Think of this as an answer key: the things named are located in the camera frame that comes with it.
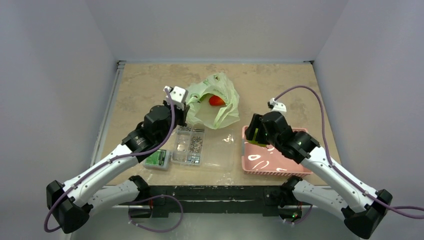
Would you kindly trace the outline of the yellow fake fruit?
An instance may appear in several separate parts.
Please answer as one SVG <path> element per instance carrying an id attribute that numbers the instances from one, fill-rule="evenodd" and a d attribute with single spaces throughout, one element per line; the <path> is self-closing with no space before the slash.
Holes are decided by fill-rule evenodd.
<path id="1" fill-rule="evenodd" d="M 260 143 L 260 142 L 257 140 L 258 132 L 259 132 L 259 129 L 257 128 L 257 129 L 255 130 L 254 134 L 253 134 L 252 139 L 247 140 L 247 142 L 248 142 L 249 144 L 252 144 L 252 145 L 256 145 L 256 146 L 259 146 L 259 147 L 262 147 L 262 148 L 266 148 L 266 147 L 267 147 L 267 145 L 266 145 L 266 144 L 264 144 L 264 143 Z"/>

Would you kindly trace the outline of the light green plastic bag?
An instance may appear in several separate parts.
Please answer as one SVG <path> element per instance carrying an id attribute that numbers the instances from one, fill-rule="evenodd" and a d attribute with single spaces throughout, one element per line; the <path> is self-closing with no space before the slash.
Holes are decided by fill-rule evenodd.
<path id="1" fill-rule="evenodd" d="M 217 130 L 240 121 L 240 95 L 223 72 L 209 75 L 188 88 L 186 122 Z"/>

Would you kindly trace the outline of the orange fake fruit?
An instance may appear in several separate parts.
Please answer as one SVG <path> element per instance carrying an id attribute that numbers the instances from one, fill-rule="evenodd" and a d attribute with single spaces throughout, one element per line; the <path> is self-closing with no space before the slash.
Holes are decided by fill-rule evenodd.
<path id="1" fill-rule="evenodd" d="M 220 98 L 219 96 L 217 96 L 217 95 L 212 95 L 212 96 L 209 98 L 208 103 L 209 103 L 211 106 L 214 106 L 214 107 L 220 107 L 220 106 L 225 106 L 225 105 L 226 105 L 225 101 L 224 101 L 223 99 L 221 99 L 221 98 Z"/>

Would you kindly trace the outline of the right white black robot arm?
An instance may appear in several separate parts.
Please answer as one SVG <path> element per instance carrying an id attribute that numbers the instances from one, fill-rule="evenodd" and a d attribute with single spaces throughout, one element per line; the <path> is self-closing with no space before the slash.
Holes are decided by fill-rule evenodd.
<path id="1" fill-rule="evenodd" d="M 284 157 L 302 165 L 325 181 L 331 190 L 290 177 L 280 196 L 288 204 L 306 202 L 337 218 L 356 236 L 369 239 L 386 216 L 393 195 L 377 190 L 344 169 L 326 153 L 318 140 L 304 130 L 294 130 L 282 113 L 253 114 L 244 131 L 251 143 L 271 145 Z"/>

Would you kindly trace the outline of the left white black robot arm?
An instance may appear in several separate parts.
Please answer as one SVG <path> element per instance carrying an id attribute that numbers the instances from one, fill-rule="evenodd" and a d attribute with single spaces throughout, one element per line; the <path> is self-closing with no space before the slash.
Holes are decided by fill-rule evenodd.
<path id="1" fill-rule="evenodd" d="M 183 100 L 164 100 L 153 106 L 108 156 L 65 182 L 50 182 L 46 186 L 48 213 L 43 230 L 73 233 L 103 209 L 125 203 L 152 202 L 155 196 L 141 176 L 131 176 L 114 187 L 104 186 L 157 152 L 177 126 L 185 127 L 189 109 Z"/>

